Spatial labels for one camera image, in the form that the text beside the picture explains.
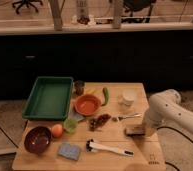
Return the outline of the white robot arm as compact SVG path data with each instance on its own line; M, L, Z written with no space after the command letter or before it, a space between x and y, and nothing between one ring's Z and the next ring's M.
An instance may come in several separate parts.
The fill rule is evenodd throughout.
M180 106L181 95L174 89L168 89L150 96L149 107L145 111L142 124L149 136L167 118L179 124L193 134L193 112Z

